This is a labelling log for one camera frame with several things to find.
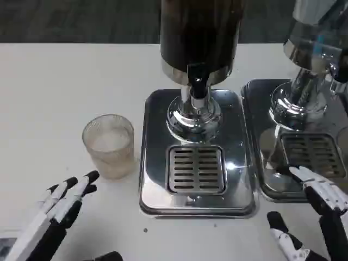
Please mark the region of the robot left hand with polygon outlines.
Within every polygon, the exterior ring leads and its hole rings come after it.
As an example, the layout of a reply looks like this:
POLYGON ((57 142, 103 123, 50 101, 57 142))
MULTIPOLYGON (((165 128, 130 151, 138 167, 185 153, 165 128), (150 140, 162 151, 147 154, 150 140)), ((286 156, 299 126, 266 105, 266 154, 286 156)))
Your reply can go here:
POLYGON ((99 176, 93 170, 45 190, 22 231, 1 234, 1 260, 51 260, 75 223, 84 196, 97 191, 99 176))

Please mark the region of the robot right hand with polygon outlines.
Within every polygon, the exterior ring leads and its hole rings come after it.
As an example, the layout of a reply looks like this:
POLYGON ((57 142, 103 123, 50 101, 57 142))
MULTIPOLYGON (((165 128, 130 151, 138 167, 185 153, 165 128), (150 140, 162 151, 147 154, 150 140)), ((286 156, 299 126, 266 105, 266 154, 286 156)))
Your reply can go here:
MULTIPOLYGON (((276 171, 302 185, 308 203, 320 216, 319 225, 330 260, 347 260, 347 194, 333 181, 304 166, 280 166, 276 171)), ((287 260, 326 260, 289 232, 279 212, 268 212, 267 220, 287 260)))

